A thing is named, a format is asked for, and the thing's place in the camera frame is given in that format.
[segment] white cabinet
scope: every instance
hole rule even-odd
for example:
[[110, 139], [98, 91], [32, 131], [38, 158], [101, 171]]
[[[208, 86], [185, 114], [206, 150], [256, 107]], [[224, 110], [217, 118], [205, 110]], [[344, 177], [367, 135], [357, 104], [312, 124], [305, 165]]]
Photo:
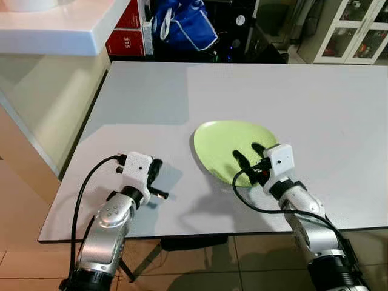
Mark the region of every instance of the white cabinet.
[[387, 35], [388, 0], [326, 1], [316, 35], [298, 53], [306, 62], [373, 64], [388, 43]]

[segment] blue plastic bag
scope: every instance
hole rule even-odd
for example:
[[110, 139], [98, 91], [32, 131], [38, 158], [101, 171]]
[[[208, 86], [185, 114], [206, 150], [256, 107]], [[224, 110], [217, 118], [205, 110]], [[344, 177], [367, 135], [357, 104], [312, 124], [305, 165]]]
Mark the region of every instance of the blue plastic bag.
[[218, 38], [202, 0], [161, 0], [153, 34], [176, 50], [205, 50]]

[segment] light green plate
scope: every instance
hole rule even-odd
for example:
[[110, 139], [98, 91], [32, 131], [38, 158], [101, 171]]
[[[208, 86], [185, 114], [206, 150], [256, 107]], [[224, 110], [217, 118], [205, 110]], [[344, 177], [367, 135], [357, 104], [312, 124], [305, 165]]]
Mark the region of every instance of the light green plate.
[[[232, 155], [234, 150], [239, 150], [251, 166], [261, 159], [252, 149], [253, 142], [267, 148], [276, 144], [276, 138], [266, 128], [243, 121], [207, 122], [198, 127], [194, 134], [194, 147], [205, 168], [229, 184], [241, 170]], [[240, 176], [236, 184], [251, 186], [245, 174]]]

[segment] label on red box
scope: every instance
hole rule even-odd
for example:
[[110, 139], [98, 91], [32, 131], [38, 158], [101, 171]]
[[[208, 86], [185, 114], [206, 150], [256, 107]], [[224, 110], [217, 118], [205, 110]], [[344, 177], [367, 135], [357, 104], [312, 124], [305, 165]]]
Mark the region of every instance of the label on red box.
[[114, 30], [106, 47], [110, 55], [144, 56], [143, 39], [139, 30]]
[[140, 28], [140, 17], [137, 0], [131, 0], [122, 14], [116, 28]]

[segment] white table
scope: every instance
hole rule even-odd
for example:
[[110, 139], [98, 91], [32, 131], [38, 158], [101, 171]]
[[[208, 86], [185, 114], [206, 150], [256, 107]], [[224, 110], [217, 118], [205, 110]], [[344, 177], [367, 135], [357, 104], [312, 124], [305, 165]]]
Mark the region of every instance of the white table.
[[[86, 174], [132, 150], [164, 161], [155, 187], [170, 198], [140, 208], [128, 237], [290, 231], [282, 215], [248, 209], [198, 162], [193, 132], [225, 119], [261, 124], [293, 145], [296, 174], [339, 228], [387, 227], [387, 75], [384, 67], [114, 62], [39, 241], [68, 240]], [[115, 167], [104, 165], [90, 180], [78, 238], [121, 189]], [[247, 196], [278, 208], [259, 187]]]

